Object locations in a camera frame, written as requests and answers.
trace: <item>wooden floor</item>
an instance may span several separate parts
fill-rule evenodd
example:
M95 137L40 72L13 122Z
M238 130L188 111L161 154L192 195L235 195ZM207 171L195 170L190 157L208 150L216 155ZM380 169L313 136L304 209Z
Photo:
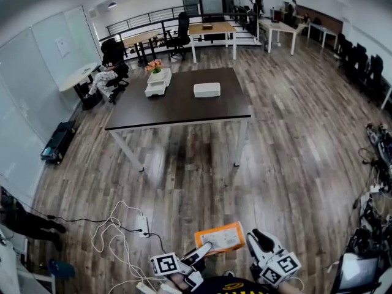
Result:
M254 114L240 167L233 166L239 123L226 122L133 131L129 145L145 162L140 173L104 131L113 110L106 103L77 115L75 139L64 162L45 169L35 208L98 220L124 200L143 210L166 251L178 256L194 248L194 232L241 221L245 232L267 230L297 254L305 293L329 293L334 270L326 270L344 249L352 204L369 173L357 155L369 146L364 126L369 121L390 125L391 116L348 84L332 52L299 37L290 56L290 43L291 37L282 36L282 46L270 55L261 48L239 48L236 61L225 48L197 50L197 64L190 53L184 62L169 63L167 55L161 56L173 72L235 69ZM133 62L127 90L133 78L145 76ZM130 229L136 227L136 215L124 208L117 213ZM47 242L32 241L29 248L37 272L49 258L76 268L74 280L58 282L59 293L107 293L130 279L126 265L107 248L102 254L93 250L97 224L66 227L62 253ZM106 245L114 234L109 232ZM151 273L148 259L162 253L159 240L126 236L132 263ZM125 259L122 243L114 245ZM245 247L219 255L217 272L234 270L251 279L251 261ZM113 293L137 290L128 283Z

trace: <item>black pants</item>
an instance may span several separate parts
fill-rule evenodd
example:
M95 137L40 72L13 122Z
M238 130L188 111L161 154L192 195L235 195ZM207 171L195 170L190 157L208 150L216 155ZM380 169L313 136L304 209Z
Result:
M13 230L15 233L19 233L33 239L53 241L56 239L57 234L42 229L46 228L48 230L56 227L58 227L58 224L54 221L46 220L42 217L24 212L22 215L17 216L15 226L9 229Z

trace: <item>white cable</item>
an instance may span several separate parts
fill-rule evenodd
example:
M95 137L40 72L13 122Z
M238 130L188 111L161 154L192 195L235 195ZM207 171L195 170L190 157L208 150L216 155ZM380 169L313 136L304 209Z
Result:
M291 278L289 278L289 280L291 280L291 279L300 280L300 282L301 282L301 284L302 284L302 289L301 289L300 291L303 292L303 290L305 289L304 282L302 282L302 280L301 280L300 278L298 278L298 277L291 277Z
M119 202L117 202L117 204L116 204L116 206L114 207L113 211L110 213L110 217L109 217L103 224L101 224L100 226L97 227L97 230L96 230L94 236L93 236L92 239L91 239L91 244L92 244L93 248L94 248L97 252L102 253L102 252L104 251L104 248L105 248L105 242L104 242L103 235L104 235L104 233L105 233L110 227L114 227L114 228L118 231L119 234L115 235L115 236L110 240L110 242L109 242L109 250L110 250L110 252L111 252L120 262L125 263L125 264L128 266L129 272L131 273L131 275L132 275L134 278L136 278L136 280L128 280L128 281L122 282L122 283L120 283L120 284L117 284L117 285L115 285L114 287L112 287L112 288L110 289L110 291L109 291L108 294L110 294L111 291L112 291L114 288L116 288L117 286L123 285L123 284L125 284L125 283L130 283L130 282L143 282L144 280L146 280L146 281L148 282L148 284L151 286L151 288L156 292L156 290L155 290L155 288L153 287L153 285L151 284L150 280L158 280L159 282L161 282L162 280L161 280L161 279L157 279L157 278L155 278L155 277L146 277L146 275L144 274L143 270L142 270L140 267L135 266L135 265L133 265L133 264L130 263L130 250L129 250L129 245L128 245L128 242L127 242L127 239L126 239L126 236L125 236L124 232L121 231L121 230L119 229L119 228L121 227L121 222L120 222L119 219L113 217L113 213L116 211L116 208L117 208L117 206L118 206L120 203L123 203L123 204L124 204L127 208L129 208L129 209L139 210L140 214L143 216L143 212L142 212L139 208L130 207L130 206L128 206L124 201L120 200ZM100 249L98 249L98 248L96 248L96 246L95 246L95 244L94 244L94 240L95 240L95 238L96 238L96 236L97 236L97 234L98 234L99 229L100 229L101 227L104 227L108 222L112 222L112 223L111 223L110 225L108 225L107 227L105 227L105 229L104 229L104 230L102 231L102 233L100 234L100 240L101 240L101 245L102 245L102 247L101 247ZM111 243L112 243L113 240L116 239L117 237L122 237L122 238L124 239L124 248L125 248L126 253L127 253L127 261L124 261L124 260L120 259L120 258L115 254L115 252L113 251L113 249L111 248Z

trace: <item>row of chairs seat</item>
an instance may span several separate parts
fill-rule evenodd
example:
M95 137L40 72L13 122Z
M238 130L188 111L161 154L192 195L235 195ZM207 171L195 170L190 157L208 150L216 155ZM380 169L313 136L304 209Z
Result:
M371 56L369 60L365 47L359 43L353 47L353 43L343 34L339 34L337 38L339 41L338 56L347 78L363 90L380 92L382 90L382 58L376 55Z

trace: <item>table top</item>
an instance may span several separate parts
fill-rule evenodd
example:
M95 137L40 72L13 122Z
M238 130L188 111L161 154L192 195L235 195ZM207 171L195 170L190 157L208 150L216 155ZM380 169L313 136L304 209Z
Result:
M67 91L68 89L73 88L84 78L88 77L88 75L90 75L97 66L98 63L94 62L81 67L70 75L61 86L59 86L59 91Z
M333 32L332 30L322 26L322 25L318 25L318 24L314 24L314 23L310 23L309 25L323 31L326 32L327 34L333 35L333 36L337 36L337 34L335 32Z
M157 35L159 35L159 31L143 32L139 35L134 35L132 37L125 38L122 41L124 42L125 47L131 47L136 43L144 42L145 40L153 38Z
M203 29L203 24L212 24L212 29ZM227 22L199 23L189 25L189 35L215 34L220 32L235 32L236 29Z
M283 22L279 22L279 23L272 23L271 20L267 19L267 18L262 18L260 20L258 20L258 22L266 27L266 28L270 28L273 31L281 31L281 32L295 32L295 29L293 29L292 27L290 27L289 25L283 23Z
M194 84L220 83L220 96L195 98ZM233 68L173 73L163 96L145 96L147 78L132 81L105 130L196 121L250 118L251 111Z

